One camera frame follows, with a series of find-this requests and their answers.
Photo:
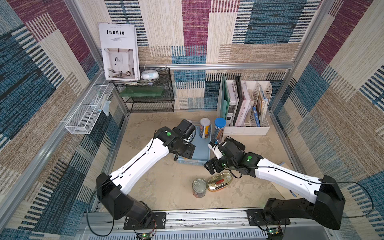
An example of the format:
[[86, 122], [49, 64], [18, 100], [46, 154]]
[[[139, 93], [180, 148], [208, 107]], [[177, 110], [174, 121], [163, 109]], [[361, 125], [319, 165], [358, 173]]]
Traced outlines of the oval fish tin can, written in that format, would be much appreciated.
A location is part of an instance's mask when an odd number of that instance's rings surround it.
[[207, 189], [210, 192], [217, 192], [226, 188], [232, 182], [232, 180], [233, 176], [230, 173], [217, 174], [208, 180]]

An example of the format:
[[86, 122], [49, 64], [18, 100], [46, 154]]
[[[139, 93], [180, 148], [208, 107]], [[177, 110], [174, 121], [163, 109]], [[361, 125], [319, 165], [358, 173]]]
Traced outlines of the clear-lid colourful can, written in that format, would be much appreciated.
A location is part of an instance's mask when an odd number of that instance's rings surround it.
[[208, 118], [202, 118], [200, 120], [200, 137], [207, 139], [211, 131], [211, 121]]

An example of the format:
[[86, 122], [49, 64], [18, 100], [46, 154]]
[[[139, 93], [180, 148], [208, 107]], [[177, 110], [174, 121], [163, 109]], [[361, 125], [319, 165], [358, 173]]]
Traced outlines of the dark label round tin can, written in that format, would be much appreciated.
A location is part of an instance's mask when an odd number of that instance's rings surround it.
[[207, 191], [207, 182], [202, 178], [197, 178], [192, 183], [193, 195], [196, 198], [203, 198]]

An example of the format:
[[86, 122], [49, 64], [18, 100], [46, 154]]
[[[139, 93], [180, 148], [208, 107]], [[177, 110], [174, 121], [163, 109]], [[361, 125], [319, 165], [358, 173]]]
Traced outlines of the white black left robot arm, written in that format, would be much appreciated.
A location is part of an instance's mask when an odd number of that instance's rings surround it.
[[129, 192], [144, 173], [168, 154], [191, 159], [196, 148], [192, 144], [195, 135], [195, 126], [185, 119], [173, 129], [162, 127], [128, 163], [109, 175], [101, 173], [97, 177], [97, 198], [114, 220], [127, 217], [144, 228], [150, 227], [153, 211], [130, 197]]

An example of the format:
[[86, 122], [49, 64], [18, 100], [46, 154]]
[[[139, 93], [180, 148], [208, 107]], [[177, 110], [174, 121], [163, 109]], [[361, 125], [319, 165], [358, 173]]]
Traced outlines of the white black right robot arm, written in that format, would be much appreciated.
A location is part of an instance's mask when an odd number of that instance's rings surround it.
[[297, 193], [297, 199], [268, 199], [262, 216], [268, 223], [287, 218], [314, 220], [323, 227], [339, 230], [346, 199], [337, 181], [330, 176], [322, 178], [304, 175], [279, 166], [261, 155], [246, 152], [246, 147], [231, 137], [222, 143], [208, 144], [214, 157], [204, 167], [210, 174], [223, 170], [237, 171], [242, 176], [268, 180]]

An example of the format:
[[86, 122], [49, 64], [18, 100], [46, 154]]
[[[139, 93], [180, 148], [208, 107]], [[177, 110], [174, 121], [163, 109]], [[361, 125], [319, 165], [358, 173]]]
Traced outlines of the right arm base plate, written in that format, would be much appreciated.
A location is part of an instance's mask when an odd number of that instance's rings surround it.
[[277, 220], [271, 216], [265, 215], [262, 209], [246, 210], [247, 218], [250, 226], [274, 226], [274, 225], [290, 225], [290, 219]]

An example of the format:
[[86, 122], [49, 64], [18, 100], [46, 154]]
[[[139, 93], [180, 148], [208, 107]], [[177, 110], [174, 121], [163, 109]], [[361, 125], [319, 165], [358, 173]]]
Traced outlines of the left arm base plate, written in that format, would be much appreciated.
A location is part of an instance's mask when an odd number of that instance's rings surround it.
[[142, 221], [125, 217], [124, 230], [161, 230], [165, 229], [167, 220], [166, 212], [151, 212]]

